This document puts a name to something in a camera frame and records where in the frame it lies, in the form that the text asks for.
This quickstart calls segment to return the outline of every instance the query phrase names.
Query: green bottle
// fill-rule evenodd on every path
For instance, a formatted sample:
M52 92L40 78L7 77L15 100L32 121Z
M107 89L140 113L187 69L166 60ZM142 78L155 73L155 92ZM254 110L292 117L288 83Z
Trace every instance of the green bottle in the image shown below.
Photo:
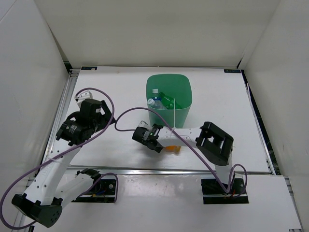
M161 98L161 102L166 107L166 109L173 110L174 104L176 110L182 109L181 106L177 104L177 102L174 102L174 99L172 97L167 96L162 92L159 93L159 97Z

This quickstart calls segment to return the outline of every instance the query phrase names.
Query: white wall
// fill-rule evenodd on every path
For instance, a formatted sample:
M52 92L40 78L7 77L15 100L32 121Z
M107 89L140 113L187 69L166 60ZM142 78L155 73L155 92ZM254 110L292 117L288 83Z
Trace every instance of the white wall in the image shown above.
M0 1L0 196L40 162L68 76L33 0L13 3ZM12 196L25 184L5 201L4 216L11 224L17 215ZM0 222L0 231L11 230Z
M35 0L71 65L236 67L280 0Z
M282 0L246 76L309 231L309 1Z

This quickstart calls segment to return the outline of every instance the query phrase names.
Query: green bin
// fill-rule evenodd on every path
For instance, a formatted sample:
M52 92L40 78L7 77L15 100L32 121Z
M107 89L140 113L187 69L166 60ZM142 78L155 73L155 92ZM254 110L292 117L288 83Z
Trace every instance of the green bin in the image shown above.
M175 98L176 102L182 109L175 110L175 127L183 128L185 119L187 118L190 106L192 104L192 91L189 79L181 74L158 74L148 78L146 85L146 98L153 97L152 90L157 88L159 92L163 92L167 96ZM158 110L150 107L149 109L160 114L167 123L174 127L174 110ZM163 121L152 112L149 112L151 125L154 123L165 126Z

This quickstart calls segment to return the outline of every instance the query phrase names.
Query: bottle cap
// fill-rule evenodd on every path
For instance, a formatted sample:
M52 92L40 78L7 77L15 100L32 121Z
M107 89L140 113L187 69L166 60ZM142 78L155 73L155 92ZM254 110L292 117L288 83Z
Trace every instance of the bottle cap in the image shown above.
M147 101L147 104L150 105L151 107L153 107L155 105L154 103L155 103L155 101L152 98L148 99L148 101Z

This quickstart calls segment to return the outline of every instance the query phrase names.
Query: table surface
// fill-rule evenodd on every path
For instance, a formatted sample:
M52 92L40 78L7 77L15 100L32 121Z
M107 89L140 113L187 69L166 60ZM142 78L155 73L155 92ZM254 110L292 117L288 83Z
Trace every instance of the table surface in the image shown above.
M115 117L132 107L147 107L146 82L154 74L177 73L188 77L193 102L184 128L195 128L210 121L234 137L233 163L240 163L249 172L269 172L266 151L254 119L245 83L241 73L224 73L223 69L201 68L136 68L98 67L81 70L74 94L85 87L106 92L114 102ZM94 99L106 100L92 91ZM79 108L74 100L67 115ZM147 111L137 110L123 116L118 127L135 129L141 120L149 122ZM160 154L131 139L132 132L118 132L113 126L85 145L71 165L137 169L206 170L203 163L187 147L180 153Z
M300 229L282 176L249 175L249 204L204 205L200 175L118 175L113 203L70 203L38 232L288 232ZM62 184L74 178L63 177Z

